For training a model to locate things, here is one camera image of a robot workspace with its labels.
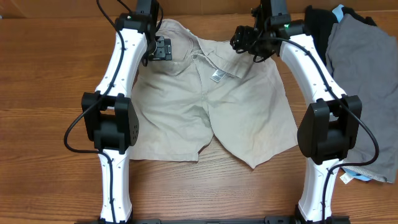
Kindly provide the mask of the beige khaki shorts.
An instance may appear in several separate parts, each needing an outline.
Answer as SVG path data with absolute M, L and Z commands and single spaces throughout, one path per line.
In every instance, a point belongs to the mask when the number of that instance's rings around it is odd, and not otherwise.
M 227 42 L 201 39 L 172 19 L 170 61 L 139 68 L 132 104 L 139 134 L 131 159 L 197 161 L 213 138 L 249 167 L 297 145 L 297 126 L 277 65 L 255 63 Z

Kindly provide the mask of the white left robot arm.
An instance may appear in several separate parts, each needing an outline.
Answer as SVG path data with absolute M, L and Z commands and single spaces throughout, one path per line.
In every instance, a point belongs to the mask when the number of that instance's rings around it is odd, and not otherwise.
M 170 39 L 156 34 L 163 15 L 158 1 L 138 1 L 135 11 L 113 22 L 116 40 L 106 73 L 95 92 L 81 99 L 88 139 L 101 162 L 103 205 L 98 223 L 131 220 L 129 156 L 139 134 L 132 86 L 140 65 L 172 59 Z

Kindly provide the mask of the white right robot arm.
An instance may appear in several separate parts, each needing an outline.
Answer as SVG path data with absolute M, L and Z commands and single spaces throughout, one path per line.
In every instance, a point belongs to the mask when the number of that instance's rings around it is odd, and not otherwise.
M 285 1 L 261 0 L 251 11 L 254 26 L 238 26 L 230 40 L 236 53 L 253 55 L 256 63 L 276 54 L 288 66 L 307 110 L 297 141 L 306 157 L 302 196 L 292 216 L 266 217 L 265 223 L 349 223 L 331 212 L 331 198 L 339 166 L 353 148 L 358 133 L 356 116 L 361 101 L 347 96 L 319 57 L 303 20 L 293 21 Z

